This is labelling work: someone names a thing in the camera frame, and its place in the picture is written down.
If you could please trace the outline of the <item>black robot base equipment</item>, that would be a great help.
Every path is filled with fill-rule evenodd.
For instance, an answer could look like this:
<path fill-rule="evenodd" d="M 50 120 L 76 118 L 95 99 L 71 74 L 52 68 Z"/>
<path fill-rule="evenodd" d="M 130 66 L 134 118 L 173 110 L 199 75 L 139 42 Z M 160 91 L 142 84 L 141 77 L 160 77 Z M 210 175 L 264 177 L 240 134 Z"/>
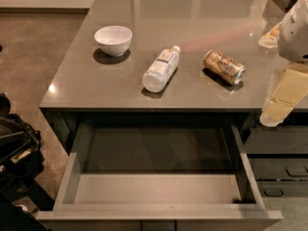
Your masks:
<path fill-rule="evenodd" d="M 11 114 L 11 102 L 0 94 L 0 155 L 1 165 L 17 178 L 28 191 L 28 197 L 42 210 L 53 207 L 54 200 L 34 177 L 43 170 L 40 154 L 40 131 L 19 115 Z M 1 231 L 53 231 L 36 220 L 25 207 L 15 206 L 1 194 Z"/>

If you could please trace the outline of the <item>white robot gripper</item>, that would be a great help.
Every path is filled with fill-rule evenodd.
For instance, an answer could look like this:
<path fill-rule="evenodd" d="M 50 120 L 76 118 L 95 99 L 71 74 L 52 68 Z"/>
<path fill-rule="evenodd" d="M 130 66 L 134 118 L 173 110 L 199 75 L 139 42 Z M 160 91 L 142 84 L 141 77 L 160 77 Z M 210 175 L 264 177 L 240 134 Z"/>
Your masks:
<path fill-rule="evenodd" d="M 276 48 L 278 54 L 297 63 L 308 62 L 308 0 L 297 0 L 277 23 L 261 36 L 259 45 Z M 294 107 L 308 94 L 308 65 L 292 64 L 284 69 L 273 92 L 266 99 L 260 122 L 276 127 L 284 121 Z"/>

